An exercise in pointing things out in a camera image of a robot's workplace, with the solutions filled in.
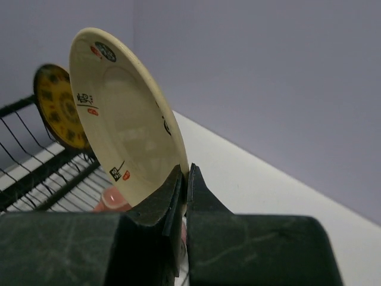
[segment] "red stamp mark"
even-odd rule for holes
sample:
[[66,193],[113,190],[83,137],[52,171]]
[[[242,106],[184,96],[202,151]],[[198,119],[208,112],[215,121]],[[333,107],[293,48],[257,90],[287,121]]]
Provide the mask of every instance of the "red stamp mark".
[[98,112],[95,109],[92,109],[92,108],[88,108],[88,113],[93,114],[95,116],[99,115]]
[[128,180],[129,178],[130,178],[130,172],[127,170],[125,173],[124,173],[124,175],[123,175],[123,180],[124,181],[126,181],[126,180]]
[[93,54],[95,54],[98,58],[102,58],[102,55],[101,53],[97,50],[97,48],[95,48],[94,46],[90,46],[90,49],[91,51],[93,52]]

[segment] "pink object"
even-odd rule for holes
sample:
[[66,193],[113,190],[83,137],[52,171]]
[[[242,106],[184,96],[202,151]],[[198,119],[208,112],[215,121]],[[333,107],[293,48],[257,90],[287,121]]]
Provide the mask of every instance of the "pink object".
[[124,199],[118,189],[114,186],[102,192],[101,200],[93,209],[93,212],[126,212],[132,209],[131,205]]

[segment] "cream plate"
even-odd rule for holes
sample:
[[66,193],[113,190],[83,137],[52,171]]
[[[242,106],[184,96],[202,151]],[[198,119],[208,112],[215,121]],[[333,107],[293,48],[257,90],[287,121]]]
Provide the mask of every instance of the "cream plate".
[[70,83],[89,143],[131,206],[159,188],[175,165],[187,177],[172,109],[122,42],[96,28],[81,30],[71,44]]

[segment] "dish rack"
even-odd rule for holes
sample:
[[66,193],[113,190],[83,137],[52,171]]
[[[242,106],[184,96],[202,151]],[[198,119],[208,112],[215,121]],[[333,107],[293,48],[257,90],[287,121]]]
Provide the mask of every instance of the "dish rack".
[[[64,148],[43,127],[42,120],[40,130],[44,128],[45,134],[33,134],[27,118],[33,109],[37,112],[33,95],[0,109],[0,158],[12,163],[0,168],[0,212],[92,210],[111,182],[96,159]],[[3,141],[12,145],[12,150]],[[34,152],[22,141],[27,141],[28,147],[34,145]]]

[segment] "plate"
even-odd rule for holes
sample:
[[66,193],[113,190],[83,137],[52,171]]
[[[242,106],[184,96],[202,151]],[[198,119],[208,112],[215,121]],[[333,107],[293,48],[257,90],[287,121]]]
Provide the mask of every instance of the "plate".
[[90,145],[133,207],[158,189],[175,165],[189,173],[179,126],[159,86],[125,44],[96,28],[70,49],[70,80]]
[[53,137],[66,148],[90,150],[67,71],[55,64],[40,66],[34,76],[33,92],[42,121]]

